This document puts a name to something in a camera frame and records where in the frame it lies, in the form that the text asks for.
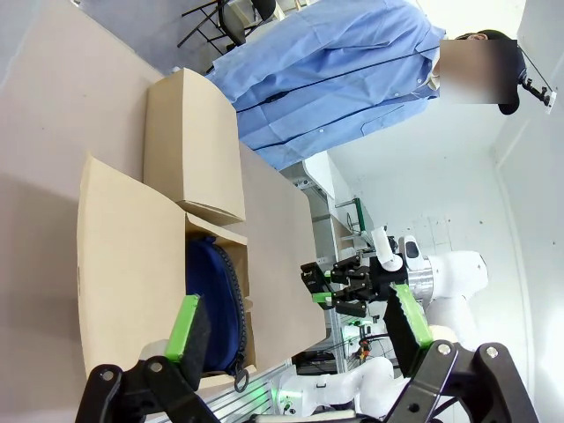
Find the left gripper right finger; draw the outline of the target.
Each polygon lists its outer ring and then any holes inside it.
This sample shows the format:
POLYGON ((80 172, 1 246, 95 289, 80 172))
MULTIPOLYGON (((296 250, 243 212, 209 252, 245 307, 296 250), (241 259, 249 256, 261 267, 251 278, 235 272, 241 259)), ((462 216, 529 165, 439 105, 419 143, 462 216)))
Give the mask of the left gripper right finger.
POLYGON ((537 422, 529 394, 508 349, 499 343, 471 352, 434 340, 408 286, 392 284, 384 322, 397 363, 409 382, 387 422, 431 422, 441 397, 458 402, 471 422, 537 422))

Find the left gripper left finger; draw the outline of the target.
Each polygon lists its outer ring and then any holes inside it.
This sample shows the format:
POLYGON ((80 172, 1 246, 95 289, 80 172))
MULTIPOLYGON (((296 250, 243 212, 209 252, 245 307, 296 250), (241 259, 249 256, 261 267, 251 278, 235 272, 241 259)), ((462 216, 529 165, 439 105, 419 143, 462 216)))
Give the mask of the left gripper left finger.
POLYGON ((213 412, 197 394, 211 325, 204 300, 187 295, 164 352, 124 371, 95 367, 87 380, 77 422, 144 422, 163 412, 172 422, 212 422, 213 412))

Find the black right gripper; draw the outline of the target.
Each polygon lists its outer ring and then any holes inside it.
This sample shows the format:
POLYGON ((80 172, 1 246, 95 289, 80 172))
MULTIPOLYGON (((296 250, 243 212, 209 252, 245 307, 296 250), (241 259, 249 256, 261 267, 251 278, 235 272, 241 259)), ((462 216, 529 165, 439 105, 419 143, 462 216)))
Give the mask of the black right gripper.
POLYGON ((365 317, 371 284, 375 301, 387 301, 392 283, 405 285, 408 272, 402 254, 401 267, 397 271, 386 271, 376 257, 369 260, 369 268, 361 265, 359 256, 336 262, 328 271, 323 271, 317 262, 301 266, 301 280, 312 293, 312 301, 323 310, 335 309, 338 314, 365 317), (333 284, 344 286, 335 290, 333 284))

